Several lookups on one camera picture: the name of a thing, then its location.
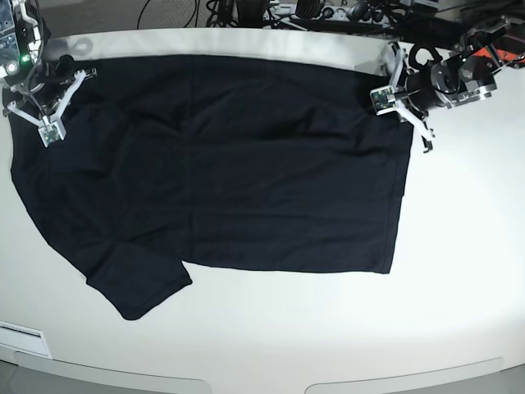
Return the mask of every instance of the white tabletop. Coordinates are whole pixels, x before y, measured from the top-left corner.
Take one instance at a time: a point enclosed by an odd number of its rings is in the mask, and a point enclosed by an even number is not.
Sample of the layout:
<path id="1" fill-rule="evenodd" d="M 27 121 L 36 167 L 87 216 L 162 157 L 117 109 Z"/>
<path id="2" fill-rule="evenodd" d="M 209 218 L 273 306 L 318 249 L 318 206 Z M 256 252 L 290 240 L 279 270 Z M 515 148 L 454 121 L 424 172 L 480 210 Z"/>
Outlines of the white tabletop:
<path id="1" fill-rule="evenodd" d="M 77 58 L 205 53 L 374 72 L 385 43 L 192 29 L 90 34 L 61 46 Z M 2 119 L 0 320 L 43 330 L 55 360 L 203 379 L 217 394 L 302 393 L 495 357 L 505 368 L 523 364 L 525 72 L 497 81 L 490 100 L 432 113 L 433 153 L 414 139 L 390 275 L 188 263 L 194 284 L 135 322 L 85 285 L 31 222 L 11 182 Z"/>

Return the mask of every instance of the black t-shirt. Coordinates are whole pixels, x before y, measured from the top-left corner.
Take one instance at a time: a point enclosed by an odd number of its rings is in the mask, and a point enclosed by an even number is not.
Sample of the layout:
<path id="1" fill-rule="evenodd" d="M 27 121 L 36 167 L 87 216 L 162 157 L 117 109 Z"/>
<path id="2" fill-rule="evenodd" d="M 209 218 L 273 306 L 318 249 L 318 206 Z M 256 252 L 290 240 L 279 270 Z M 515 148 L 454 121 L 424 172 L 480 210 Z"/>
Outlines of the black t-shirt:
<path id="1" fill-rule="evenodd" d="M 98 77 L 64 141 L 45 149 L 10 116 L 12 177 L 46 241 L 124 318 L 191 284 L 181 260 L 390 271 L 412 127 L 370 112 L 385 79 L 236 57 L 80 66 Z"/>

